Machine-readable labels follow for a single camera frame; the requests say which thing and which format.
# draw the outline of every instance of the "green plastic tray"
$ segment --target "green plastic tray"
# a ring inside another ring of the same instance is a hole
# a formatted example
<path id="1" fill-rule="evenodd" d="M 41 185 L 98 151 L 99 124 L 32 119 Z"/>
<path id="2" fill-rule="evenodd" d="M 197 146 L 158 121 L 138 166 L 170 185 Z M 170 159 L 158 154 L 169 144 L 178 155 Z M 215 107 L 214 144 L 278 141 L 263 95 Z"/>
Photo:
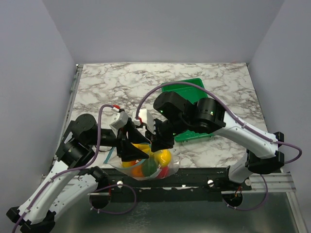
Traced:
<path id="1" fill-rule="evenodd" d="M 204 85 L 202 83 L 202 80 L 199 78 L 196 79 L 188 79 L 188 80 L 182 80 L 183 82 L 193 83 L 200 87 L 204 88 Z M 174 91 L 177 94 L 181 95 L 183 98 L 189 100 L 191 103 L 197 102 L 199 99 L 206 98 L 207 94 L 195 87 L 192 86 L 186 86 L 186 85 L 170 85 L 165 86 L 162 88 L 162 92 L 164 91 Z M 176 142 L 184 142 L 188 140 L 198 139 L 198 138 L 204 138 L 204 137 L 212 137 L 214 136 L 212 133 L 195 133 L 193 131 L 186 131 L 178 136 L 175 137 Z"/>

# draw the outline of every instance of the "white marble surface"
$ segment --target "white marble surface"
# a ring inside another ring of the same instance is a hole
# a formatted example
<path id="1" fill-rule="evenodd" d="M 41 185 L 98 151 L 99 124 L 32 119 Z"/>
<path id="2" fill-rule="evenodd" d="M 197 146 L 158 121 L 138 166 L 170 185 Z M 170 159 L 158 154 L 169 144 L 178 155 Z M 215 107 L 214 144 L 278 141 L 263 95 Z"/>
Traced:
<path id="1" fill-rule="evenodd" d="M 71 119 L 90 113 L 98 118 L 104 103 L 117 104 L 132 115 L 139 101 L 152 88 L 170 81 L 201 78 L 207 90 L 216 94 L 248 123 L 266 131 L 266 125 L 246 64 L 90 64 L 84 65 Z M 157 91 L 143 108 L 152 111 Z M 112 111 L 103 114 L 102 128 L 108 128 Z M 245 148 L 219 136 L 211 139 L 175 143 L 171 152 L 181 167 L 225 167 L 234 164 Z M 101 153 L 96 165 L 102 165 L 107 153 Z"/>

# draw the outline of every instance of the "white wall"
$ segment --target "white wall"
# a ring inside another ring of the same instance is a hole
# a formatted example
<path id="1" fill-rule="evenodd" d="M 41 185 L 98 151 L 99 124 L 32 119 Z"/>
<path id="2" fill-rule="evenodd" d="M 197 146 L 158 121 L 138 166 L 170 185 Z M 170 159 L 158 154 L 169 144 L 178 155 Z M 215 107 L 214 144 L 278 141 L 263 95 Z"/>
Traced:
<path id="1" fill-rule="evenodd" d="M 270 132 L 300 146 L 300 160 L 288 165 L 311 231 L 311 1 L 286 0 L 249 65 Z M 287 159 L 297 151 L 283 148 Z"/>
<path id="2" fill-rule="evenodd" d="M 75 63 L 41 0 L 0 1 L 0 232 L 55 152 Z"/>
<path id="3" fill-rule="evenodd" d="M 76 63 L 250 62 L 284 0 L 43 0 Z"/>

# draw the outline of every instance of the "plastic bag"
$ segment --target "plastic bag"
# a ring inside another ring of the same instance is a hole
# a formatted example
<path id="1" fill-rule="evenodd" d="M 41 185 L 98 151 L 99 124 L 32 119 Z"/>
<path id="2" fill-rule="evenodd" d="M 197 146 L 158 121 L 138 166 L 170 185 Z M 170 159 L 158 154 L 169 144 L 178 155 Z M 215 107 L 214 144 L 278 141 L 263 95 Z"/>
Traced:
<path id="1" fill-rule="evenodd" d="M 149 159 L 140 161 L 122 162 L 116 152 L 111 151 L 105 163 L 110 164 L 116 170 L 135 178 L 136 180 L 163 179 L 176 173 L 179 169 L 179 161 L 169 150 L 151 152 L 150 144 L 133 144 L 149 155 Z"/>

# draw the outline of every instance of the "purple cable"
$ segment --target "purple cable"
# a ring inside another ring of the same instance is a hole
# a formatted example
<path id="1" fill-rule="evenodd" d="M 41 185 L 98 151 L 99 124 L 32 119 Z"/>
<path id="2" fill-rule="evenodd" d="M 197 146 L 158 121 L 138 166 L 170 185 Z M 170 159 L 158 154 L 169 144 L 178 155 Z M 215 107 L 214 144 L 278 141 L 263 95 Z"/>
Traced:
<path id="1" fill-rule="evenodd" d="M 165 83 L 165 84 L 162 84 L 154 89 L 152 89 L 151 91 L 149 91 L 145 96 L 144 98 L 142 98 L 142 100 L 140 101 L 138 107 L 137 107 L 137 111 L 136 111 L 136 115 L 135 115 L 135 118 L 138 119 L 138 115 L 139 115 L 139 111 L 141 109 L 141 106 L 142 104 L 146 101 L 146 99 L 152 95 L 155 91 L 157 91 L 158 89 L 162 88 L 162 87 L 165 87 L 165 86 L 170 86 L 170 85 L 176 85 L 176 84 L 183 84 L 183 85 L 188 85 L 188 86 L 193 86 L 205 93 L 207 93 L 208 95 L 210 95 L 211 97 L 213 97 L 221 106 L 223 106 L 223 108 L 228 112 L 228 114 L 237 122 L 239 123 L 241 126 L 244 126 L 244 122 L 242 122 L 238 117 L 236 117 L 234 115 L 234 113 L 227 107 L 227 105 L 225 105 L 225 103 L 223 103 L 217 96 L 215 96 L 213 93 L 211 93 L 210 91 L 207 91 L 205 90 L 204 88 L 198 86 L 198 85 L 195 85 L 193 83 L 187 83 L 187 82 L 181 82 L 181 81 L 178 81 L 178 82 L 169 82 L 169 83 Z M 252 128 L 250 128 L 248 125 L 245 125 L 244 126 L 248 131 L 252 132 L 253 134 L 257 135 L 258 137 L 261 137 L 262 139 L 264 140 L 267 140 L 268 142 L 272 142 L 272 143 L 277 143 L 277 144 L 280 144 L 280 145 L 285 145 L 285 146 L 288 146 L 288 147 L 292 147 L 294 149 L 297 149 L 299 151 L 299 154 L 289 160 L 289 161 L 286 161 L 285 164 L 289 164 L 293 161 L 296 161 L 297 159 L 299 159 L 302 155 L 302 149 L 293 145 L 293 144 L 290 144 L 290 143 L 286 143 L 286 142 L 279 142 L 279 141 L 276 141 L 276 142 L 273 142 L 272 139 L 266 137 L 265 135 L 262 135 L 261 133 L 257 132 L 256 130 L 253 130 Z"/>
<path id="2" fill-rule="evenodd" d="M 262 207 L 262 206 L 267 202 L 267 200 L 268 200 L 268 193 L 269 193 L 269 192 L 268 192 L 268 184 L 267 184 L 265 178 L 263 177 L 263 175 L 260 175 L 260 176 L 262 177 L 263 182 L 264 182 L 264 185 L 266 186 L 266 193 L 265 193 L 264 198 L 263 198 L 263 200 L 262 200 L 261 203 L 259 203 L 258 205 L 254 206 L 254 207 L 251 207 L 251 208 L 241 209 L 241 208 L 233 207 L 233 206 L 229 205 L 229 204 L 223 199 L 223 201 L 226 203 L 227 207 L 229 207 L 229 208 L 231 208 L 231 209 L 234 209 L 234 210 L 239 210 L 239 211 L 251 211 L 251 210 L 256 210 L 256 209 Z"/>
<path id="3" fill-rule="evenodd" d="M 99 149 L 100 149 L 100 145 L 101 145 L 101 123 L 102 123 L 102 114 L 103 114 L 103 109 L 105 107 L 110 107 L 110 108 L 113 108 L 113 106 L 111 104 L 104 104 L 103 106 L 101 106 L 101 108 L 99 109 L 99 114 L 98 114 L 98 126 L 97 126 L 97 144 L 96 144 L 96 150 L 95 150 L 95 154 L 92 158 L 92 160 L 84 165 L 84 166 L 81 166 L 81 167 L 76 167 L 76 168 L 72 168 L 72 169 L 68 169 L 68 170 L 65 170 L 65 171 L 62 171 L 58 174 L 56 174 L 55 176 L 53 176 L 51 178 L 51 180 L 55 180 L 57 177 L 67 173 L 67 172 L 71 172 L 71 171 L 79 171 L 79 170 L 82 170 L 82 169 L 85 169 L 87 168 L 88 166 L 92 165 L 92 163 L 96 160 L 97 158 L 97 155 L 98 155 L 98 152 L 99 152 Z M 31 207 L 34 205 L 35 201 L 40 197 L 40 195 L 43 193 L 43 191 L 47 188 L 47 186 L 49 186 L 51 182 L 48 181 L 45 183 L 45 185 L 40 189 L 40 191 L 35 195 L 34 199 L 30 202 L 29 206 L 26 208 L 27 210 L 30 210 Z M 19 223 L 24 219 L 24 217 L 26 216 L 26 212 L 23 213 L 20 218 L 17 220 L 16 224 L 14 225 L 13 227 L 13 230 L 12 230 L 12 233 L 15 233 Z"/>
<path id="4" fill-rule="evenodd" d="M 107 211 L 107 210 L 101 210 L 101 209 L 96 209 L 93 205 L 92 205 L 92 201 L 90 199 L 89 203 L 91 204 L 92 206 L 92 209 L 93 210 L 96 210 L 97 212 L 101 212 L 101 213 L 106 213 L 106 214 L 111 214 L 111 215 L 124 215 L 128 212 L 131 212 L 135 207 L 136 207 L 136 202 L 137 202 L 137 197 L 136 197 L 136 192 L 135 190 L 127 185 L 127 184 L 113 184 L 113 185 L 109 185 L 109 186 L 106 186 L 105 188 L 100 188 L 100 189 L 97 189 L 95 190 L 94 192 L 99 192 L 99 191 L 102 191 L 102 190 L 105 190 L 105 189 L 108 189 L 108 188 L 112 188 L 112 187 L 117 187 L 117 186 L 125 186 L 125 187 L 128 187 L 134 194 L 134 202 L 133 202 L 133 205 L 131 208 L 129 208 L 128 210 L 125 210 L 125 211 L 122 211 L 122 212 L 111 212 L 111 211 Z"/>

